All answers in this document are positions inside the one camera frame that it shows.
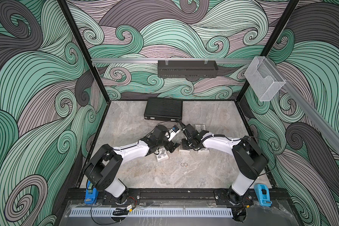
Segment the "large white bow gift box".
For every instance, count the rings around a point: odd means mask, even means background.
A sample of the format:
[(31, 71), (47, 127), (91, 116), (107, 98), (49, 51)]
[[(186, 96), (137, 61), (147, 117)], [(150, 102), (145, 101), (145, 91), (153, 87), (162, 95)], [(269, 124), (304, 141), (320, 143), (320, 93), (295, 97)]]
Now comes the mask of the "large white bow gift box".
[(210, 153), (210, 151), (209, 151), (209, 149), (208, 148), (200, 148), (199, 150), (198, 150), (198, 153), (201, 153), (201, 154), (208, 154), (208, 153)]

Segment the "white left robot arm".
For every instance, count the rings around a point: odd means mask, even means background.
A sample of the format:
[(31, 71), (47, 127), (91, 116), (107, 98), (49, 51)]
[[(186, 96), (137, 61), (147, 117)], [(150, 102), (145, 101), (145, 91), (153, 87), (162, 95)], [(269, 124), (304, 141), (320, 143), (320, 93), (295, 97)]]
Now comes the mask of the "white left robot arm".
[(122, 164), (155, 153), (161, 148), (173, 153), (179, 143), (172, 139), (180, 132), (177, 125), (168, 129), (157, 125), (153, 131), (137, 142), (123, 147), (102, 145), (83, 168), (88, 181), (100, 192), (108, 192), (116, 203), (124, 203), (129, 189), (117, 178)]

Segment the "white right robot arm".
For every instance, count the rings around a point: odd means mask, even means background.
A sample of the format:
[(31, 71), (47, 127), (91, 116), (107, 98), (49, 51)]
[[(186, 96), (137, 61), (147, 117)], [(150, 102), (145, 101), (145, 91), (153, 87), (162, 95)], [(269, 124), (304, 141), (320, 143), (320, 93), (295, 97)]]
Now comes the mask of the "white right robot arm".
[(198, 132), (191, 124), (179, 123), (186, 145), (196, 151), (203, 148), (215, 149), (234, 157), (239, 169), (236, 180), (228, 190), (231, 204), (240, 204), (251, 185), (268, 164), (268, 157), (250, 136), (228, 138), (209, 131)]

